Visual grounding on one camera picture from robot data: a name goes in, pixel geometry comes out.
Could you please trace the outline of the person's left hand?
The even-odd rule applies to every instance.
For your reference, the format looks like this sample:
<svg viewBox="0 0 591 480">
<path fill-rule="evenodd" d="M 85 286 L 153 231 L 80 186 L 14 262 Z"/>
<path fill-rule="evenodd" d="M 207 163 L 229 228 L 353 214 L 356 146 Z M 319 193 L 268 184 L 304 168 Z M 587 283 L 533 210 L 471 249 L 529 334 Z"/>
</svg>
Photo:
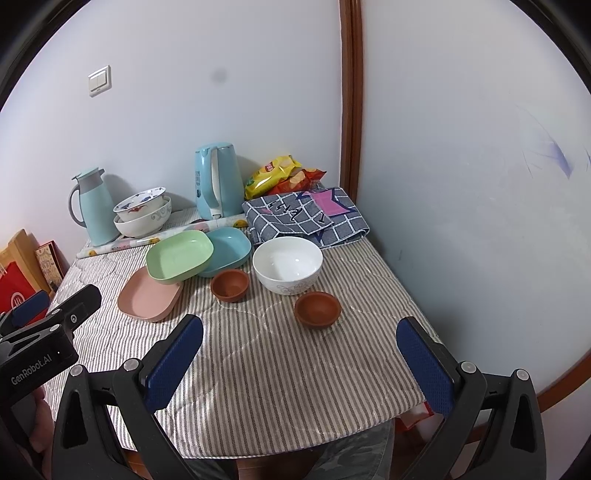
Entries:
<svg viewBox="0 0 591 480">
<path fill-rule="evenodd" d="M 33 397 L 36 410 L 34 427 L 29 436 L 29 441 L 37 453 L 44 453 L 49 450 L 53 443 L 54 421 L 50 406 L 45 400 L 44 388 L 37 388 L 33 392 Z"/>
</svg>

